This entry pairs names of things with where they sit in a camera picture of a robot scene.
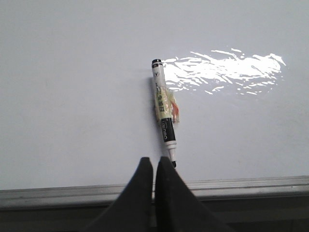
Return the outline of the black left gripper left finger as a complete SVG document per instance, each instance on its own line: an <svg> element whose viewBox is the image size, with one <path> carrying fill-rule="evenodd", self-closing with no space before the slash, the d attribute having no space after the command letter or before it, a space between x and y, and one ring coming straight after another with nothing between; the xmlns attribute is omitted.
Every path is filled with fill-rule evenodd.
<svg viewBox="0 0 309 232"><path fill-rule="evenodd" d="M153 167L148 157L142 157L134 175L116 201L81 231L149 231L152 189Z"/></svg>

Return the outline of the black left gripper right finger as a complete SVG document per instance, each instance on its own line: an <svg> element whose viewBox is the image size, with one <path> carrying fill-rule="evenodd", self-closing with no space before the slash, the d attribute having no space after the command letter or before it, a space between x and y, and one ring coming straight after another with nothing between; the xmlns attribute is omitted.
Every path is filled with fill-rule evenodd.
<svg viewBox="0 0 309 232"><path fill-rule="evenodd" d="M167 157L156 171L155 214L159 232L234 231L196 198Z"/></svg>

